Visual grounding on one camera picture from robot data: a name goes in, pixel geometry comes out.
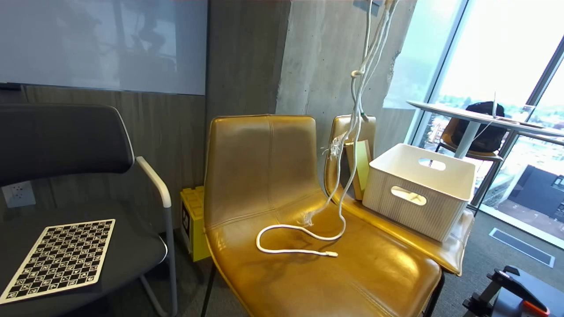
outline white plastic box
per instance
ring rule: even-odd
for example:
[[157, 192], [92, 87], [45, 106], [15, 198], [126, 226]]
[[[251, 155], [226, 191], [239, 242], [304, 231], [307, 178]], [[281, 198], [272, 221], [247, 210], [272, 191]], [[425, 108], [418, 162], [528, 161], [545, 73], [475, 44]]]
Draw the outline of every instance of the white plastic box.
[[364, 205], [445, 242], [473, 199], [476, 166], [397, 145], [371, 162]]

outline chair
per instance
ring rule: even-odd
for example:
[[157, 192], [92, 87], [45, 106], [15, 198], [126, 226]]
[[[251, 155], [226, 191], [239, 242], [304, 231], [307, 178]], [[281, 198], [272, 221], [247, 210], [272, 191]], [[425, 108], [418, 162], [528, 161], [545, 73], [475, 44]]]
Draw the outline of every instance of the chair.
[[[159, 316], [175, 316], [179, 312], [172, 198], [166, 184], [152, 166], [143, 157], [135, 157], [129, 134], [117, 110], [106, 106], [0, 106], [0, 141], [2, 187], [34, 180], [34, 184], [39, 182], [48, 187], [46, 192], [55, 191], [52, 199], [45, 199], [45, 203], [41, 203], [41, 199], [38, 201], [38, 210], [8, 210], [2, 217], [2, 291], [46, 226], [115, 219], [106, 261], [98, 284], [0, 305], [2, 317], [61, 316], [75, 312], [136, 279], [142, 279]], [[159, 221], [163, 219], [163, 226], [166, 228], [166, 242], [163, 242], [161, 235], [154, 229], [157, 226], [149, 224], [142, 217], [142, 210], [131, 210], [135, 205], [106, 199], [64, 205], [61, 201], [66, 201], [71, 192], [57, 192], [57, 189], [69, 189], [62, 185], [69, 182], [75, 182], [75, 189], [83, 191], [87, 185], [106, 185], [117, 178], [115, 182], [124, 182], [128, 192], [138, 191], [131, 196], [145, 198], [150, 192], [142, 187], [142, 182], [135, 184], [135, 180], [138, 180], [136, 173], [142, 175], [142, 180], [149, 180], [149, 185], [152, 185], [149, 191], [156, 189], [156, 199], [157, 205], [161, 205], [157, 208]], [[99, 194], [106, 191], [108, 189], [85, 189], [82, 198], [101, 198]], [[73, 243], [64, 245], [73, 247], [68, 254], [78, 251]], [[64, 258], [55, 261], [62, 261], [64, 268], [75, 268], [75, 273], [85, 273], [82, 266], [75, 266]], [[168, 298], [168, 312], [159, 305], [145, 279], [145, 273], [165, 261], [168, 261], [172, 293]], [[55, 275], [53, 265], [50, 265], [48, 259], [43, 261], [41, 266], [46, 266], [41, 277]]]
[[[350, 115], [335, 117], [334, 127], [332, 127], [332, 140], [343, 136], [350, 129], [350, 125], [351, 125]], [[376, 140], [376, 118], [369, 117], [369, 120], [364, 122], [362, 125], [360, 141], [369, 143], [373, 148], [374, 140]], [[344, 189], [337, 178], [337, 170], [339, 170], [339, 162], [335, 161], [335, 157], [328, 157], [325, 187], [327, 191], [334, 191], [335, 187], [339, 187], [339, 192], [334, 198], [335, 203], [344, 201], [344, 208], [351, 215], [371, 222], [371, 226], [374, 226], [381, 233], [387, 233], [388, 236], [392, 236], [392, 240], [404, 243], [411, 249], [417, 249], [425, 258], [431, 258], [432, 261], [436, 261], [445, 273], [462, 275], [466, 247], [475, 224], [475, 215], [471, 212], [464, 212], [459, 224], [454, 228], [452, 235], [447, 238], [447, 242], [439, 243], [432, 238], [427, 238], [399, 222], [394, 222], [365, 208], [362, 201], [353, 199], [350, 194], [344, 194]]]
[[[205, 231], [217, 272], [249, 316], [420, 316], [441, 280], [439, 266], [353, 214], [337, 242], [270, 231], [269, 249], [339, 252], [263, 254], [256, 236], [272, 224], [304, 224], [327, 205], [318, 184], [311, 117], [226, 117], [210, 125]], [[318, 235], [343, 228], [337, 207], [314, 217]]]
[[[478, 103], [478, 104], [468, 106], [466, 110], [475, 113], [492, 115], [494, 103]], [[498, 117], [506, 115], [501, 104], [498, 104], [496, 115]], [[468, 127], [466, 120], [452, 118], [441, 134], [441, 141], [436, 152], [439, 152], [441, 148], [447, 148], [455, 154], [466, 127]], [[487, 177], [482, 182], [485, 187], [480, 187], [480, 191], [475, 194], [471, 201], [471, 207], [475, 208], [480, 208], [482, 201], [485, 199], [485, 194], [489, 192], [489, 185], [494, 182], [503, 164], [503, 157], [498, 155], [498, 150], [501, 148], [506, 133], [508, 131], [501, 127], [480, 127], [478, 136], [473, 141], [469, 154], [466, 155], [469, 159], [492, 162]]]

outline gray chair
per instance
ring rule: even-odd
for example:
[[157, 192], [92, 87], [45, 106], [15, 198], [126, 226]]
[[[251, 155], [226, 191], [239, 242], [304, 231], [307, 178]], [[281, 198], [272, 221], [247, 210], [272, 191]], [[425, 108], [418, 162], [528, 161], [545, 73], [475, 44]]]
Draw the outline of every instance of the gray chair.
[[[172, 221], [172, 198], [166, 184], [143, 157], [135, 157], [133, 145], [120, 113], [106, 106], [0, 106], [0, 185], [34, 180], [41, 187], [59, 191], [61, 184], [75, 182], [75, 189], [98, 199], [62, 205], [53, 192], [52, 199], [39, 194], [38, 208], [8, 210], [0, 219], [0, 291], [8, 288], [16, 270], [38, 242], [46, 226], [76, 224], [99, 219], [115, 219], [115, 229], [98, 284], [0, 305], [0, 316], [61, 316], [94, 303], [110, 293], [142, 279], [159, 316], [177, 316], [177, 268]], [[101, 199], [108, 182], [124, 182], [129, 198], [149, 198], [154, 192], [156, 212], [140, 212], [138, 203]], [[168, 309], [161, 307], [145, 273], [168, 261], [170, 296]]]

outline chair armrest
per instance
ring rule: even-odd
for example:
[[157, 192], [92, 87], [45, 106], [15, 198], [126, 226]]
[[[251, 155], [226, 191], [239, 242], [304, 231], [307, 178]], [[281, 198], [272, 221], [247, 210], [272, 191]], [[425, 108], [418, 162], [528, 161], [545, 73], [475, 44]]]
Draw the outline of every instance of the chair armrest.
[[170, 194], [170, 189], [166, 187], [166, 184], [163, 182], [163, 178], [156, 173], [156, 170], [143, 157], [136, 157], [136, 162], [140, 164], [140, 168], [145, 171], [145, 175], [152, 180], [152, 184], [159, 191], [163, 208], [172, 208], [173, 207], [172, 194]]

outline whiteboard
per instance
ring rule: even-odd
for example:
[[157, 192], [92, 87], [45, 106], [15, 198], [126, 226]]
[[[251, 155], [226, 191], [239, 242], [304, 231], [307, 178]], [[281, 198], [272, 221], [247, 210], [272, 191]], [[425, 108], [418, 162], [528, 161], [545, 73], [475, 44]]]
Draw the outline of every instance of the whiteboard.
[[0, 83], [203, 96], [209, 0], [0, 0]]

